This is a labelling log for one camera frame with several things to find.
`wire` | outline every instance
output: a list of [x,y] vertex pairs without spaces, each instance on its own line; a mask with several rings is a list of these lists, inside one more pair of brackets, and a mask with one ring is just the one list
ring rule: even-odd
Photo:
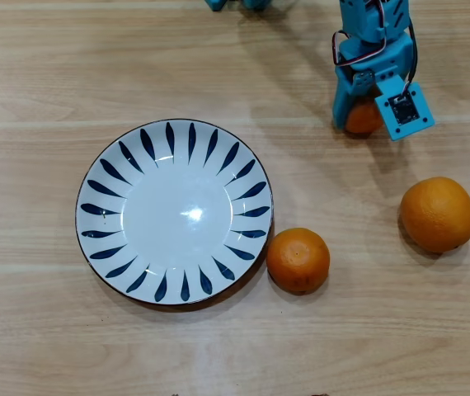
[[[366,4],[366,6],[369,5],[373,1],[374,0],[370,0]],[[378,10],[380,12],[380,27],[382,29],[385,29],[385,11],[383,10],[383,0],[377,0],[377,5],[378,5]],[[372,51],[372,52],[368,52],[367,54],[363,54],[351,60],[340,62],[339,61],[340,54],[339,54],[339,50],[338,50],[337,43],[336,43],[336,38],[338,34],[345,35],[347,39],[350,38],[350,36],[345,31],[337,31],[332,36],[332,57],[334,59],[335,66],[338,66],[338,67],[351,66],[352,64],[357,64],[358,62],[362,62],[366,59],[373,58],[374,56],[381,54],[387,47],[387,37],[383,37],[381,48],[376,49],[375,51]]]
[[407,78],[406,85],[403,88],[402,96],[406,94],[409,86],[413,82],[413,78],[416,74],[416,68],[418,67],[418,44],[416,43],[416,36],[415,36],[415,27],[413,26],[413,22],[411,18],[409,18],[409,35],[413,40],[413,65],[411,66],[411,71],[409,72],[409,77]]

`red wire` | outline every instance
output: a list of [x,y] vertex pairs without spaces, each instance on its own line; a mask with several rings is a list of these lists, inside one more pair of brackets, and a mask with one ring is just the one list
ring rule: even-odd
[[[383,4],[382,4],[382,0],[378,0],[377,1],[377,4],[378,4],[378,10],[380,11],[380,17],[381,17],[381,27],[384,28],[385,27],[385,13],[383,11]],[[347,39],[350,38],[350,36],[345,32],[345,31],[337,31],[336,33],[334,33],[334,35],[332,36],[332,58],[334,60],[334,64],[335,66],[338,66],[338,67],[343,67],[343,66],[350,66],[352,64],[356,64],[358,62],[361,62],[363,60],[366,60],[366,59],[369,59],[369,58],[372,58],[374,57],[375,55],[378,55],[378,54],[381,54],[384,50],[385,50],[385,47],[387,46],[387,39],[384,37],[383,38],[383,41],[382,41],[382,47],[379,48],[379,49],[376,49],[375,51],[372,51],[372,52],[368,52],[367,54],[363,54],[361,56],[358,56],[356,58],[353,58],[351,60],[347,60],[345,62],[339,62],[339,59],[338,59],[338,50],[337,50],[337,45],[336,45],[336,37],[338,34],[343,34],[347,37]]]

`large orange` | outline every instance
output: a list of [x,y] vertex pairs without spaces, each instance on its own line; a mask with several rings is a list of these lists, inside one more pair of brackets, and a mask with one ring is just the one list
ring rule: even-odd
[[411,187],[403,196],[400,216],[411,238],[430,252],[447,252],[470,239],[470,196],[447,177]]
[[374,99],[366,97],[358,101],[350,110],[345,130],[352,134],[370,134],[382,126],[383,118]]
[[309,229],[287,229],[268,248],[268,272],[283,288],[310,291],[328,277],[331,256],[325,241]]

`plate rim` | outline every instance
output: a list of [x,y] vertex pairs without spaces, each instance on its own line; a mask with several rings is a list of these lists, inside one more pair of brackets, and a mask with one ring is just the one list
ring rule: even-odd
[[[230,134],[233,138],[237,139],[238,141],[240,141],[242,144],[244,144],[248,150],[250,150],[250,153],[253,155],[253,157],[255,157],[255,159],[257,160],[257,162],[259,163],[259,165],[261,165],[261,169],[263,171],[263,173],[265,174],[265,178],[266,178],[266,182],[268,183],[268,187],[270,189],[270,200],[271,200],[271,212],[270,212],[270,225],[268,227],[268,233],[266,235],[266,240],[265,242],[263,243],[262,245],[262,248],[261,250],[259,251],[259,253],[256,255],[256,259],[254,260],[254,262],[247,268],[247,270],[244,271],[244,273],[238,277],[238,279],[236,279],[231,285],[229,285],[227,288],[225,289],[222,289],[220,291],[218,291],[217,293],[215,294],[212,294],[212,295],[209,295],[207,297],[204,297],[203,299],[197,299],[195,301],[191,301],[191,302],[183,302],[183,303],[179,303],[179,304],[168,304],[168,303],[154,303],[154,302],[151,302],[151,301],[145,301],[144,299],[139,299],[137,297],[133,297],[131,295],[127,295],[126,293],[124,293],[123,291],[121,290],[118,290],[117,288],[115,288],[113,285],[111,285],[110,283],[106,282],[105,279],[103,279],[103,277],[100,275],[100,273],[98,271],[96,271],[96,268],[94,268],[94,266],[90,263],[90,260],[88,260],[88,257],[87,255],[85,254],[85,251],[83,250],[83,247],[82,247],[82,244],[81,244],[81,239],[79,238],[79,233],[78,233],[78,205],[79,205],[79,196],[81,195],[81,189],[83,188],[84,184],[85,184],[85,181],[88,177],[88,173],[91,171],[92,167],[94,166],[94,164],[97,162],[98,158],[113,144],[115,144],[116,142],[118,142],[120,139],[122,139],[124,136],[126,136],[127,134],[130,134],[132,132],[134,132],[135,130],[138,130],[140,128],[144,128],[148,125],[151,125],[151,124],[157,124],[158,122],[171,122],[171,121],[189,121],[189,122],[197,122],[197,123],[201,123],[201,124],[206,124],[206,125],[210,125],[214,128],[217,128],[219,130],[222,130],[224,132],[226,132],[227,134]],[[206,301],[207,299],[212,299],[213,297],[216,297],[218,295],[221,295],[222,293],[226,292],[227,290],[231,289],[234,285],[236,285],[253,267],[255,267],[255,265],[261,261],[262,259],[262,254],[263,252],[265,251],[266,247],[268,246],[269,242],[270,242],[270,238],[271,238],[271,230],[272,230],[272,227],[273,227],[273,224],[274,224],[274,217],[275,217],[275,212],[274,212],[274,192],[271,188],[271,184],[270,184],[270,178],[268,177],[268,173],[266,173],[266,170],[265,170],[265,167],[262,165],[262,162],[261,160],[259,159],[259,157],[256,156],[256,154],[254,153],[254,151],[250,148],[250,146],[248,146],[244,140],[242,140],[241,138],[239,138],[238,136],[236,136],[235,134],[233,134],[232,132],[230,132],[229,130],[226,130],[224,129],[223,127],[221,126],[218,126],[218,125],[215,125],[215,124],[212,124],[210,122],[207,122],[207,121],[202,121],[202,120],[194,120],[194,119],[191,119],[191,118],[166,118],[166,119],[162,119],[162,120],[155,120],[155,121],[151,121],[151,122],[148,122],[147,124],[143,124],[143,125],[139,125],[131,130],[128,130],[127,132],[121,134],[120,136],[118,136],[116,139],[112,140],[112,142],[110,142],[109,144],[107,144],[105,146],[104,149],[102,149],[100,151],[99,154],[97,154],[96,158],[94,159],[94,161],[92,161],[92,163],[90,164],[90,166],[88,167],[87,171],[85,172],[85,176],[83,176],[83,179],[82,179],[82,182],[81,182],[81,185],[79,186],[79,191],[78,191],[78,197],[76,198],[76,205],[74,207],[74,228],[75,228],[75,232],[76,232],[76,238],[78,239],[78,245],[79,245],[79,249],[81,250],[81,253],[83,255],[83,257],[85,257],[85,261],[87,262],[88,266],[92,269],[92,271],[97,275],[97,277],[100,279],[100,281],[103,281],[103,283],[105,283],[106,286],[110,287],[112,290],[116,291],[117,293],[119,293],[120,295],[123,295],[125,298],[127,299],[131,299],[135,302],[138,302],[138,303],[141,303],[141,304],[148,304],[148,305],[153,305],[153,306],[157,306],[157,307],[180,307],[180,306],[187,306],[187,305],[193,305],[193,304],[198,304],[202,301]]]

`blue leaf pattern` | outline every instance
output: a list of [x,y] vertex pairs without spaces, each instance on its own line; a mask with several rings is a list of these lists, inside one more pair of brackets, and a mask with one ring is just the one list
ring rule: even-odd
[[114,247],[114,248],[109,249],[109,250],[104,250],[103,252],[94,253],[90,256],[90,258],[92,260],[104,260],[106,258],[114,256],[117,252],[119,252],[125,246],[127,246],[127,245],[123,245],[123,246],[120,246],[120,247]]
[[175,163],[175,132],[172,130],[171,124],[166,124],[166,138],[171,150],[172,163]]
[[129,288],[127,289],[127,293],[130,293],[131,291],[135,291],[142,285],[143,281],[145,281],[145,276],[147,276],[148,269],[149,269],[149,266],[147,266],[147,268],[145,268],[145,271],[142,272],[142,275],[140,275],[138,279],[135,280],[131,286],[129,286]]
[[154,164],[156,167],[158,167],[158,164],[156,162],[156,155],[154,154],[154,146],[153,146],[153,141],[151,140],[151,137],[147,132],[145,132],[144,129],[141,129],[139,131],[139,136],[142,140],[142,145],[145,151],[147,151],[147,154],[149,154],[149,157],[151,157],[154,161]]
[[254,210],[248,210],[247,212],[241,213],[241,214],[235,214],[236,216],[246,216],[246,217],[259,217],[262,216],[264,213],[266,213],[268,210],[270,210],[269,206],[262,206],[261,208],[257,208]]
[[244,252],[242,250],[238,250],[235,247],[229,247],[228,245],[224,245],[226,248],[234,252],[237,256],[239,256],[242,260],[250,261],[255,258],[251,253]]
[[88,238],[105,238],[121,231],[114,231],[113,233],[104,233],[102,231],[83,231],[81,235]]
[[196,144],[196,130],[195,130],[195,124],[191,122],[191,125],[189,127],[189,160],[187,163],[189,164],[191,162],[191,155],[193,155],[193,150],[195,150],[195,144]]
[[115,270],[112,270],[111,272],[106,274],[105,278],[116,278],[117,276],[120,276],[125,271],[127,271],[127,268],[130,267],[130,265],[133,263],[134,260],[136,260],[136,258],[137,257],[133,258],[130,262],[128,262],[124,266],[121,266],[120,268],[116,268]]
[[237,179],[240,179],[241,177],[245,177],[251,171],[254,165],[255,165],[255,159],[252,159],[249,163],[246,164],[246,166],[243,169],[241,169],[241,171],[228,184],[235,182]]
[[222,164],[222,167],[220,168],[219,173],[221,173],[221,171],[223,171],[227,166],[229,166],[230,163],[233,162],[233,159],[235,159],[235,157],[237,156],[238,146],[239,146],[239,143],[236,142],[233,145],[233,147],[231,147],[228,155],[226,156],[226,159],[224,159],[224,163]]
[[236,200],[252,198],[253,196],[256,196],[257,194],[259,194],[262,191],[262,189],[265,187],[266,187],[266,182],[261,181],[260,183],[255,184],[250,190],[248,190],[246,194],[239,196]]
[[111,189],[103,186],[101,183],[98,183],[95,180],[89,180],[89,181],[87,181],[87,183],[90,187],[92,187],[97,192],[100,192],[101,194],[105,194],[107,196],[117,196],[118,198],[123,198],[123,196],[119,196],[118,194],[113,192]]
[[105,172],[111,175],[114,179],[121,180],[122,182],[125,182],[132,186],[132,184],[126,181],[125,178],[121,176],[121,174],[116,170],[116,168],[113,167],[112,164],[109,163],[106,159],[100,159],[100,163],[103,166],[103,169],[105,169]]
[[266,235],[266,233],[264,231],[261,231],[261,230],[235,231],[235,230],[232,229],[232,232],[239,233],[239,234],[245,236],[246,238],[260,238],[260,237],[264,237]]
[[222,262],[218,262],[215,257],[213,257],[213,260],[215,261],[215,264],[217,264],[217,267],[224,278],[235,281],[235,275],[229,268],[227,268]]
[[90,213],[91,215],[98,215],[98,216],[120,215],[120,213],[113,212],[112,210],[103,209],[93,204],[83,204],[81,205],[81,209],[83,209],[87,213]]
[[215,147],[217,147],[217,141],[219,140],[219,130],[215,130],[209,139],[208,152],[205,155],[204,166],[208,162],[209,156],[212,154]]
[[213,293],[213,286],[211,285],[211,280],[202,272],[202,268],[200,268],[200,286],[202,286],[202,290],[207,294],[211,295]]
[[124,144],[123,142],[120,142],[120,149],[121,149],[121,153],[123,154],[123,156],[125,157],[125,159],[126,159],[127,161],[129,161],[129,163],[130,163],[138,172],[143,173],[142,168],[139,167],[138,163],[136,162],[136,160],[135,160],[134,157],[133,157],[133,154],[129,151],[129,149],[127,148],[127,146],[125,146],[125,144]]
[[182,292],[180,293],[180,297],[184,300],[187,301],[190,297],[189,294],[189,283],[187,283],[187,275],[186,272],[184,271],[184,281],[182,282]]
[[159,303],[166,296],[167,293],[167,273],[163,275],[162,282],[154,294],[154,300]]

